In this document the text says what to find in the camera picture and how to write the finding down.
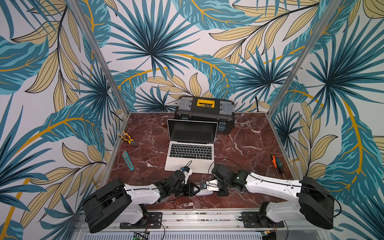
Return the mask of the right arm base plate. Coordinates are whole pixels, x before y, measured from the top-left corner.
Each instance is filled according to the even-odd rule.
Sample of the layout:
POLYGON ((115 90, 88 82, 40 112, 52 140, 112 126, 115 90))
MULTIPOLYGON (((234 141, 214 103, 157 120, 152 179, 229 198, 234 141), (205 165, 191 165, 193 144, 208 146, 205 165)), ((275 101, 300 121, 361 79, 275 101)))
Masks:
POLYGON ((265 216, 259 215, 259 212, 241 212, 238 221, 244 224, 246 229, 250 228, 272 228, 279 229, 285 227, 284 222, 273 222, 265 216))

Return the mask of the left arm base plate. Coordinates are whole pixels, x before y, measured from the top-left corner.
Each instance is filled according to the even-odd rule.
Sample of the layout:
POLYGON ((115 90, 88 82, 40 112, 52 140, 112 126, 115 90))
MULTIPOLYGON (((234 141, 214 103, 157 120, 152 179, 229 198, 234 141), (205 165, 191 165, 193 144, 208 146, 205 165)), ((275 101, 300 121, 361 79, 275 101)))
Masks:
POLYGON ((162 212, 148 212, 135 224, 120 223, 120 229, 138 230, 138 229, 161 229, 163 220, 162 212))

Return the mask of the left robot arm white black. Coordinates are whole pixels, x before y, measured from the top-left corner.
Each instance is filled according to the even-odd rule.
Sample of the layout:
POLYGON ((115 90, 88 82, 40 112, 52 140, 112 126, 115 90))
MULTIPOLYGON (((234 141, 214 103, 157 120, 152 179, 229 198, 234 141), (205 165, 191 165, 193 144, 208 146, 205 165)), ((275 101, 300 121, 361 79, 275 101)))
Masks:
POLYGON ((198 185, 188 182, 192 173, 192 169, 184 167, 176 170, 167 179, 147 186, 124 184, 121 179, 111 181, 83 201, 85 222, 90 233, 104 230, 124 210, 129 212, 129 224, 142 225, 149 218, 144 205, 162 203, 171 196, 195 196, 201 189, 198 185))

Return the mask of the white wireless mouse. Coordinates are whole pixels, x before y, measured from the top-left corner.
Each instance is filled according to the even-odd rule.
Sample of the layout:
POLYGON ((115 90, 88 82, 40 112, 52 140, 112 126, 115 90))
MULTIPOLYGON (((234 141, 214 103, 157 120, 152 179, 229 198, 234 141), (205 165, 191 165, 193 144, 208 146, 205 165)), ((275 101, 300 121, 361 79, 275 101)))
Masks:
POLYGON ((207 196, 207 195, 211 195, 214 193, 213 191, 208 191, 207 189, 201 189, 200 191, 202 192, 201 196, 207 196))

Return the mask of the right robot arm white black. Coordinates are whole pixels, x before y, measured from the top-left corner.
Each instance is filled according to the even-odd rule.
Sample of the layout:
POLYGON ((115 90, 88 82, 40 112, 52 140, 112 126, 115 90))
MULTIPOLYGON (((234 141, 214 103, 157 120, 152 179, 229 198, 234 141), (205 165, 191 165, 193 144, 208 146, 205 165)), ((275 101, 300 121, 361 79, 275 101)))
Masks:
POLYGON ((280 203, 264 202, 259 210, 260 219, 273 223, 307 220, 321 229, 331 230, 334 227, 337 200, 313 178, 282 180, 244 170, 234 172, 222 164, 209 168, 208 173, 218 180, 220 190, 282 199, 280 203))

